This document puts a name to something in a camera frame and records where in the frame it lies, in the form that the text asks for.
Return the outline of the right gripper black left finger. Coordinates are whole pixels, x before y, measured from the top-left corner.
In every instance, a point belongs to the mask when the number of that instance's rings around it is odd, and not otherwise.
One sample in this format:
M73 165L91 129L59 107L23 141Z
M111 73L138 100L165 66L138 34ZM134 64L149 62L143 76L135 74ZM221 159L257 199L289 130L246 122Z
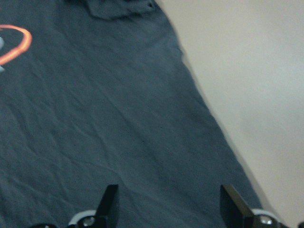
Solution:
M115 228L118 223L118 185L108 185L95 213L96 228Z

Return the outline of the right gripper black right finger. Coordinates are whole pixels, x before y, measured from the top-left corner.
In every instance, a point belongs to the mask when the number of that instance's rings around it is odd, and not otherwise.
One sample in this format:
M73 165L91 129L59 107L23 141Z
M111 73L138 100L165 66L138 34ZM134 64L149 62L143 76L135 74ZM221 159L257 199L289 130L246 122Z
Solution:
M251 228L254 213L232 185L220 186L220 214L227 228Z

